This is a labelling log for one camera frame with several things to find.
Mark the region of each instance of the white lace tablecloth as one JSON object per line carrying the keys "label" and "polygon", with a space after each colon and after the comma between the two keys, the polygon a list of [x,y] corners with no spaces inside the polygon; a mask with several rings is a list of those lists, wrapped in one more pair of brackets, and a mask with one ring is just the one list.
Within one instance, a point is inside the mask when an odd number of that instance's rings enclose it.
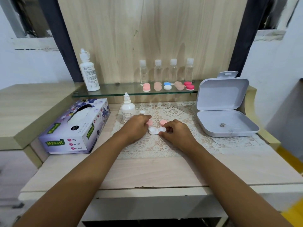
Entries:
{"label": "white lace tablecloth", "polygon": [[[153,126],[159,128],[160,120],[172,121],[177,119],[189,127],[195,139],[211,154],[236,154],[236,153],[263,153],[272,152],[257,134],[248,137],[210,137],[204,133],[197,119],[196,103],[186,102],[157,102],[135,103],[136,111],[145,110],[147,115],[152,115]],[[116,115],[116,122],[112,135],[124,125],[121,110]],[[122,150],[118,159],[130,158],[157,158],[180,157],[181,151],[175,148],[169,141],[158,135],[146,133],[142,139],[127,146]]]}

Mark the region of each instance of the wooden desk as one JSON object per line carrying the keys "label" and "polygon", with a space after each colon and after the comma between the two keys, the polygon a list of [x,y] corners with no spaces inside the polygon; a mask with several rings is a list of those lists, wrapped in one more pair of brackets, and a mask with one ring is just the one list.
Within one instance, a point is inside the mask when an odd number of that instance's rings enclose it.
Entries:
{"label": "wooden desk", "polygon": [[[111,115],[94,149],[111,136],[119,107],[110,104]],[[87,156],[50,156],[21,190],[19,199],[39,199]],[[303,195],[303,178],[274,150],[266,154],[220,154],[216,158],[277,210],[285,210]],[[192,162],[171,157],[116,160],[82,220],[224,216]]]}

